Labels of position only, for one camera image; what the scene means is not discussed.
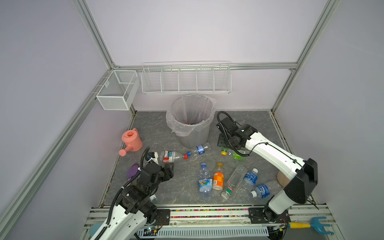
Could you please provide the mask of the green Sprite bottle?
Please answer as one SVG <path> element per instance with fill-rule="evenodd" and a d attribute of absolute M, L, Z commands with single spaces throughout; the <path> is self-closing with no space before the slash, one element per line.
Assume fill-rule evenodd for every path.
<path fill-rule="evenodd" d="M 221 149 L 221 155 L 223 156 L 232 156 L 234 151 L 228 148 L 222 148 Z"/>

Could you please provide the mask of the red label clear bottle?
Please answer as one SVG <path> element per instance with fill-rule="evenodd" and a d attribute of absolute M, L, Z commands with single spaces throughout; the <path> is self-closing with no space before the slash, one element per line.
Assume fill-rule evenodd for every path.
<path fill-rule="evenodd" d="M 160 160 L 163 163 L 174 163 L 175 161 L 179 161 L 179 160 L 187 160 L 188 157 L 189 156 L 186 153 L 181 153 L 178 151 L 169 151 L 169 150 L 164 150 L 160 154 Z"/>

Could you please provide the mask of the Pocari Sweat bottle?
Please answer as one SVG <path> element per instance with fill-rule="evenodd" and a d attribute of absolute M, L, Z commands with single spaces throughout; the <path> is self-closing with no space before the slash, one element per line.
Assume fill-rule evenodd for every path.
<path fill-rule="evenodd" d="M 156 196 L 156 195 L 152 195 L 152 196 L 150 196 L 150 201 L 151 201 L 152 203 L 156 202 L 156 201 L 157 201 L 157 196 Z"/>

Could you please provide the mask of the orange NFC juice bottle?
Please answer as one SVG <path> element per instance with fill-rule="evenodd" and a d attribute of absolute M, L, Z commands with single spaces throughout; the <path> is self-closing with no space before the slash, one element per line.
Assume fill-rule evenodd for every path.
<path fill-rule="evenodd" d="M 222 191 L 224 188 L 224 165 L 221 162 L 216 164 L 213 176 L 213 190 Z"/>

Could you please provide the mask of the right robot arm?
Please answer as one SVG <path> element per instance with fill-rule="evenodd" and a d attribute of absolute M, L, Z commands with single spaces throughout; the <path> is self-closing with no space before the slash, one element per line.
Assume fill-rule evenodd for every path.
<path fill-rule="evenodd" d="M 225 111 L 217 113 L 217 121 L 217 128 L 231 150 L 242 157 L 256 153 L 290 180 L 264 206 L 263 218 L 266 221 L 273 223 L 293 205 L 306 203 L 318 184 L 318 164 L 315 160 L 304 160 L 287 152 L 264 137 L 256 128 L 248 124 L 239 125 Z"/>

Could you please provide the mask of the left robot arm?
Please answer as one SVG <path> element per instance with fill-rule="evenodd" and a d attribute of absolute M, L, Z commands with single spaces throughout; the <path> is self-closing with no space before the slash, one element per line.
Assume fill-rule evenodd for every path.
<path fill-rule="evenodd" d="M 157 206 L 150 197 L 162 182 L 173 178 L 174 166 L 161 166 L 149 155 L 150 147 L 147 147 L 141 156 L 138 172 L 120 187 L 106 220 L 93 234 L 92 240 L 129 240 L 133 237 L 139 240 L 138 230 L 156 221 Z"/>

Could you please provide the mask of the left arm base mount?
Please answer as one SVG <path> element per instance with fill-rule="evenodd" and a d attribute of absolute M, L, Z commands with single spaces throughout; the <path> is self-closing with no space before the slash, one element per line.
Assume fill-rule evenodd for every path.
<path fill-rule="evenodd" d="M 148 218 L 146 225 L 151 226 L 168 226 L 171 219 L 170 209 L 157 209 L 152 212 Z"/>

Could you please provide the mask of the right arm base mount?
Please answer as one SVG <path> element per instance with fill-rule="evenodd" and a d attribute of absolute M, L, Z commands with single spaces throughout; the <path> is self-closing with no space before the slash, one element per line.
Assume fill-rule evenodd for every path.
<path fill-rule="evenodd" d="M 263 207 L 251 207 L 248 208 L 248 211 L 252 224 L 284 224 L 291 221 L 287 210 L 279 216 L 275 215 L 274 212 L 266 214 Z"/>

